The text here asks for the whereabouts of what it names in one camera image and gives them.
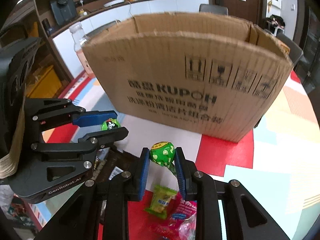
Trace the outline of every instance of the black speaker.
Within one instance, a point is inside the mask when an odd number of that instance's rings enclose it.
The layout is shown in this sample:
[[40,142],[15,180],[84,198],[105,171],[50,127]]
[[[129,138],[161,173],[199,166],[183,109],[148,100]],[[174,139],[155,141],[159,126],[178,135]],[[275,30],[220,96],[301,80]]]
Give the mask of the black speaker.
[[71,22],[78,16],[73,0],[51,0],[50,5],[59,26]]

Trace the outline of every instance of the glass bottle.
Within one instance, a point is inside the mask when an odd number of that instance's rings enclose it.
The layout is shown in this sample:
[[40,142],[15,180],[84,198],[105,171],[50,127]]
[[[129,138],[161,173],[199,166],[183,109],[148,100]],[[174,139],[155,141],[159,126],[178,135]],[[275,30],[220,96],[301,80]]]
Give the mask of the glass bottle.
[[87,59],[85,58],[85,55],[82,51],[82,46],[84,45],[84,43],[86,41],[89,40],[89,37],[87,35],[85,35],[85,32],[84,32],[82,25],[81,25],[81,22],[77,22],[77,23],[71,25],[69,27],[69,30],[70,30],[70,32],[72,34],[72,38],[75,42],[75,44],[74,44],[75,52],[76,52],[76,54],[82,64],[84,70],[86,71],[86,73],[88,74],[88,76],[90,78],[94,78],[95,75],[94,75],[92,69],[90,68],[89,63],[88,63]]

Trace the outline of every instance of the cardboard box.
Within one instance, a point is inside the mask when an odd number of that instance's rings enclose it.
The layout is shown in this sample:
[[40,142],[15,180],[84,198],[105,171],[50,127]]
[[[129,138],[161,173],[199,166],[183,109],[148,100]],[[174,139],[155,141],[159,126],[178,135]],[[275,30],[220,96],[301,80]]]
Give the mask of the cardboard box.
[[118,111],[233,142],[267,111],[293,68],[276,38],[210,13],[135,16],[83,50]]

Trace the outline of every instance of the pink candy bag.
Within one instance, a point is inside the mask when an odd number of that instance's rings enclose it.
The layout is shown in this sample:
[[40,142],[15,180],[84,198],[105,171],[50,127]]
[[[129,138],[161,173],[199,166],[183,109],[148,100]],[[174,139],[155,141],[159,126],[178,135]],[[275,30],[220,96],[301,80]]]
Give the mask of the pink candy bag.
[[184,201],[178,193],[175,206],[174,212],[166,221],[152,225],[150,230],[169,240],[195,239],[196,201]]

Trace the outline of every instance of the green lollipop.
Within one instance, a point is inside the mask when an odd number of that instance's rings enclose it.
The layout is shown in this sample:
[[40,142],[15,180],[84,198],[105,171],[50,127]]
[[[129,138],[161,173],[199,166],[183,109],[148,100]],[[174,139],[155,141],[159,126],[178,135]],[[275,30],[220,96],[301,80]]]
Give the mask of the green lollipop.
[[176,170],[173,165],[175,149],[171,142],[158,142],[151,147],[150,160],[160,166],[167,167],[174,175]]
[[121,127],[120,123],[117,119],[109,118],[108,120],[104,121],[101,125],[101,131],[110,130],[113,128],[119,128]]

